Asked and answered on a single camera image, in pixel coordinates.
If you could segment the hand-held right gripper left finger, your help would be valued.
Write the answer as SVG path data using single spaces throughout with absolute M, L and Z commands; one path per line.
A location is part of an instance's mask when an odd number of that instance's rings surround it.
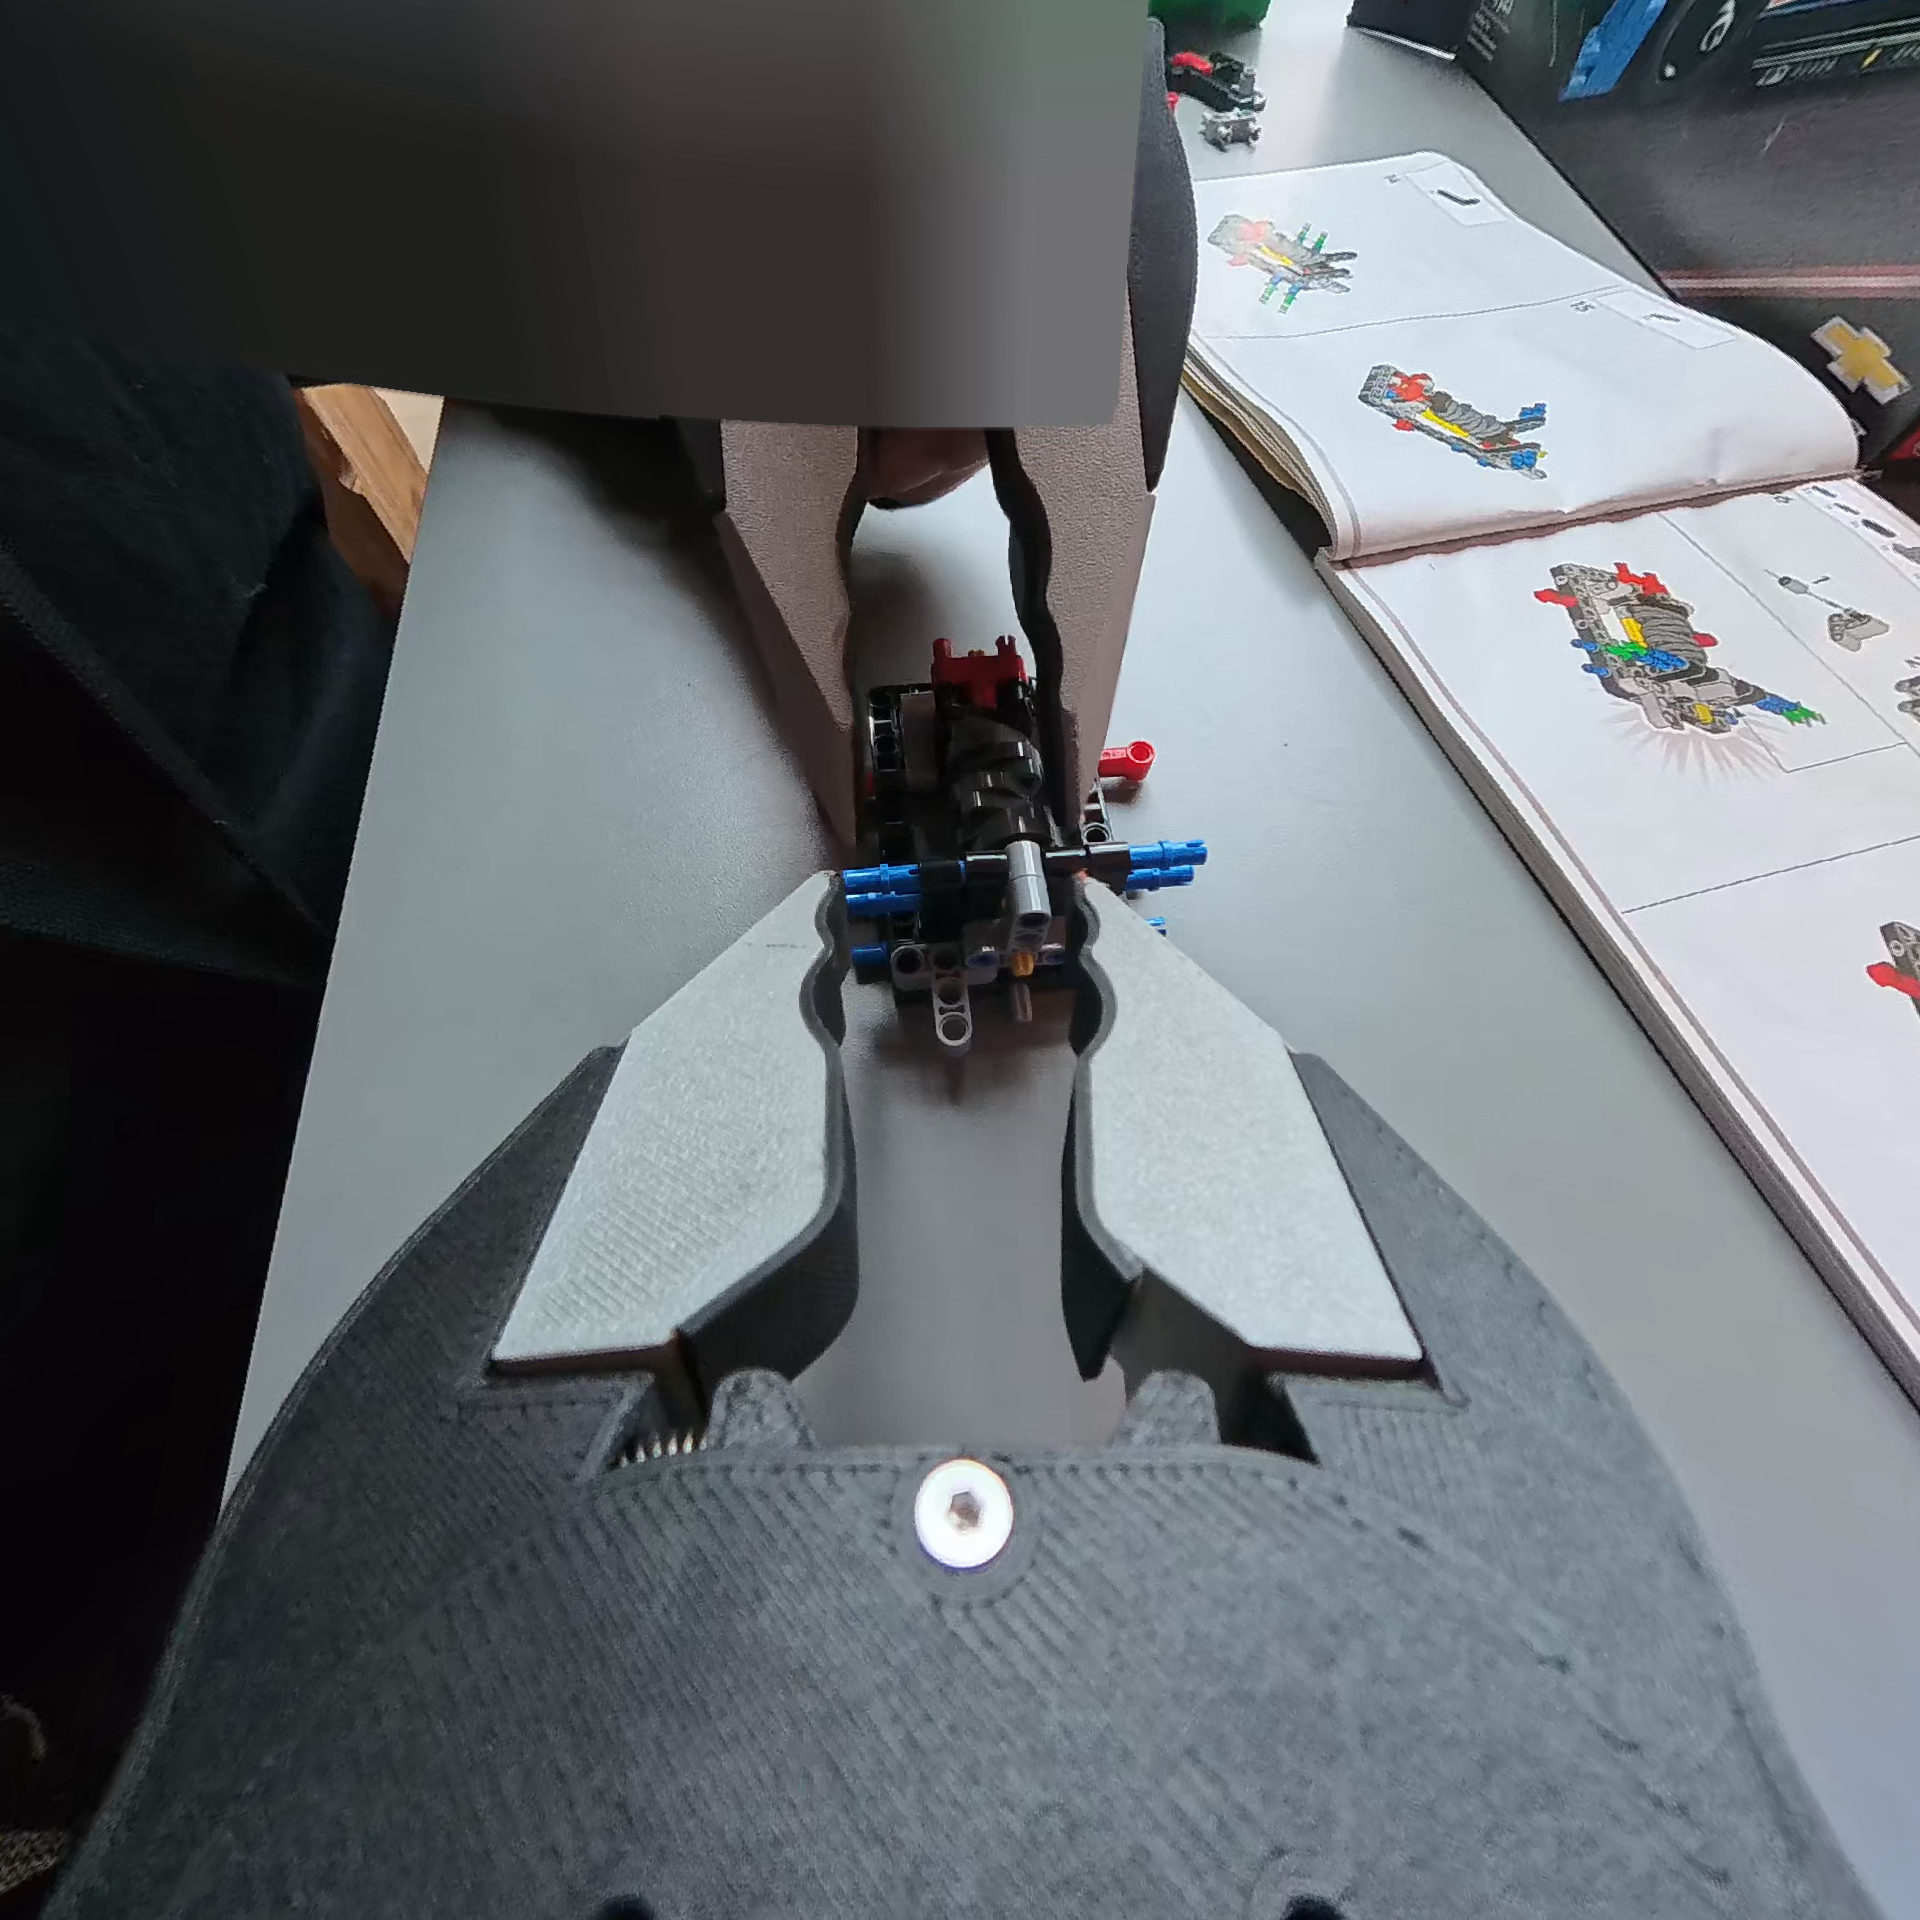
M 828 1353 L 858 1295 L 848 970 L 821 872 L 630 1033 L 498 1369 L 795 1381 Z

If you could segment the lego instruction booklet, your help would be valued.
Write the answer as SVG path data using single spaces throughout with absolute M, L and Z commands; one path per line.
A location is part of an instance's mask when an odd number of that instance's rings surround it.
M 1195 218 L 1189 391 L 1916 1398 L 1916 522 L 1810 372 L 1453 157 Z

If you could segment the person's left hand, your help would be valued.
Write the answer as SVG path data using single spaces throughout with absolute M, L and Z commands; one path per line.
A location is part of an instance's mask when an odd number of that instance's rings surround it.
M 868 503 L 884 512 L 933 504 L 991 465 L 982 429 L 867 429 L 862 470 Z

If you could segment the dark lego set box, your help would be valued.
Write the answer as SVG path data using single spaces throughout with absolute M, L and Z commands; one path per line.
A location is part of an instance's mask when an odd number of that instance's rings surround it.
M 1914 3 L 1353 5 L 1453 61 L 1682 305 L 1814 372 L 1916 491 Z

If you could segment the dark cloth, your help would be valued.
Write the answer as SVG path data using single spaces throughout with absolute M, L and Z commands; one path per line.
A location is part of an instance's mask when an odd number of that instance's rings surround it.
M 5 934 L 319 990 L 392 643 L 294 382 L 5 329 Z

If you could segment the black lego technic model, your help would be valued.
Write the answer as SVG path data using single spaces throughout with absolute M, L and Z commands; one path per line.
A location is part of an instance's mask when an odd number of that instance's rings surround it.
M 1193 886 L 1202 839 L 1124 841 L 1109 799 L 1154 766 L 1148 741 L 1099 752 L 1082 802 L 1061 813 L 1044 760 L 1040 689 L 1014 637 L 993 651 L 939 638 L 919 685 L 867 696 L 858 758 L 858 861 L 838 885 L 858 981 L 922 1011 L 958 1064 L 993 1003 L 1018 1024 L 1061 983 L 1080 883 L 1128 901 Z

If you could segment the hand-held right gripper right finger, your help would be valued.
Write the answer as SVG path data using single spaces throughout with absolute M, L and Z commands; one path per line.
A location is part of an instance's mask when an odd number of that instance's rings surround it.
M 1429 1360 L 1284 1038 L 1099 881 L 1075 901 L 1063 1312 L 1078 1372 Z

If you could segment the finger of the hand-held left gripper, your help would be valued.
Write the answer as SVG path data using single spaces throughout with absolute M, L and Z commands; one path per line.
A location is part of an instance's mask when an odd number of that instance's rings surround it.
M 1109 741 L 1154 510 L 1140 429 L 999 429 L 986 449 L 1035 662 L 1049 797 L 1075 827 Z
M 858 427 L 718 429 L 722 553 L 780 735 L 842 849 L 858 839 L 850 556 L 868 504 L 871 440 Z

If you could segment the wooden board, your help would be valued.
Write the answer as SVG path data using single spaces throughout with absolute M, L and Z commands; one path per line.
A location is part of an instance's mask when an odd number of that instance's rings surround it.
M 294 402 L 331 538 L 376 610 L 398 620 L 447 401 L 298 382 Z

